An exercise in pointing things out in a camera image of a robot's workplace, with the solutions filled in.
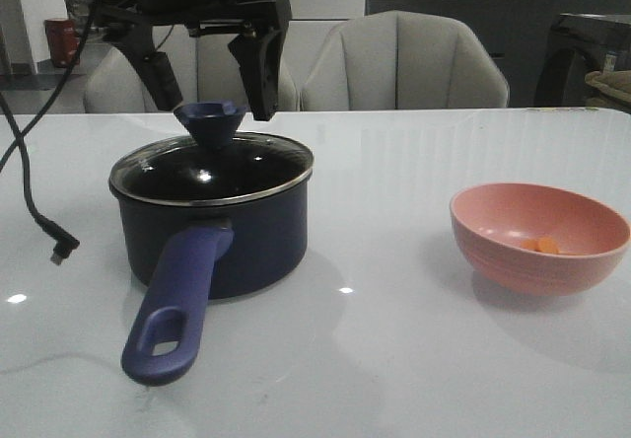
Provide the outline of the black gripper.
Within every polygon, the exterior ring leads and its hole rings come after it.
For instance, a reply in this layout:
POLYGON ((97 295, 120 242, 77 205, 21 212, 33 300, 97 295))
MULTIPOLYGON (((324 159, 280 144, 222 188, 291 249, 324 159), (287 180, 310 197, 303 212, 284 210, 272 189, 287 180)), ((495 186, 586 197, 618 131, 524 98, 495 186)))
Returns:
POLYGON ((278 111, 284 33, 291 17, 290 0, 101 0, 96 5, 105 42, 124 55, 158 110, 174 110, 182 94, 168 56, 154 43, 155 27, 238 34, 228 49, 238 62, 255 120, 270 120, 278 111))

